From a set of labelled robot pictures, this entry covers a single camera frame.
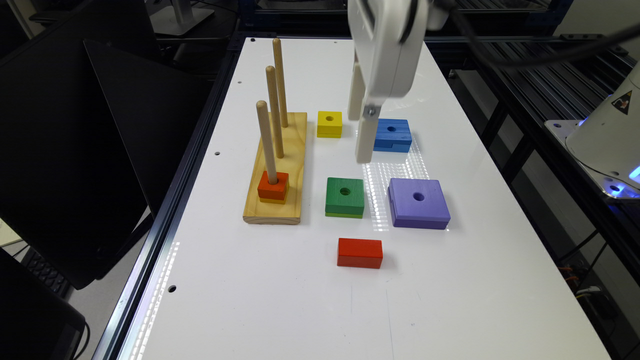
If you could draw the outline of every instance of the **yellow block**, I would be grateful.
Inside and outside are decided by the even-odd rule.
[[[253,166],[249,193],[244,206],[243,220],[249,224],[296,225],[302,210],[302,179],[307,142],[307,113],[288,113],[289,126],[282,128],[284,157],[276,157],[276,171],[289,174],[289,190],[284,204],[261,202],[258,184],[265,171],[262,140]]]
[[[342,113],[318,111],[318,137],[342,137]]]

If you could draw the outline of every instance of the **white table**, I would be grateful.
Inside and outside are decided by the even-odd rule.
[[[302,222],[242,221],[273,64],[270,39],[247,41],[132,358],[609,359],[426,47],[381,115],[409,120],[411,152],[366,166],[346,119],[351,41],[284,39],[283,52],[289,111],[309,116]],[[341,139],[315,137],[319,110],[343,112]],[[365,180],[364,219],[324,216],[327,177]],[[394,228],[390,177],[440,180],[448,229]],[[339,237],[382,240],[382,268],[337,267]]]

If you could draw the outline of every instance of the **red square block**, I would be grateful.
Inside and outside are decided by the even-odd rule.
[[[258,184],[258,196],[261,200],[275,200],[284,201],[287,199],[287,190],[289,189],[289,174],[276,173],[278,182],[276,184],[269,184],[269,177],[267,172],[262,173],[260,183]]]
[[[380,269],[382,241],[345,239],[338,240],[338,266]]]

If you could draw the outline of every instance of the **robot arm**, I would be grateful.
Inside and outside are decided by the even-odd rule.
[[[447,13],[424,0],[349,0],[355,59],[349,119],[360,120],[356,161],[371,161],[382,105],[411,89],[424,35]]]

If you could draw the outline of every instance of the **red rectangular block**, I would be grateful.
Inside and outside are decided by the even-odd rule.
[[[338,266],[380,269],[382,241],[345,239],[338,240]]]

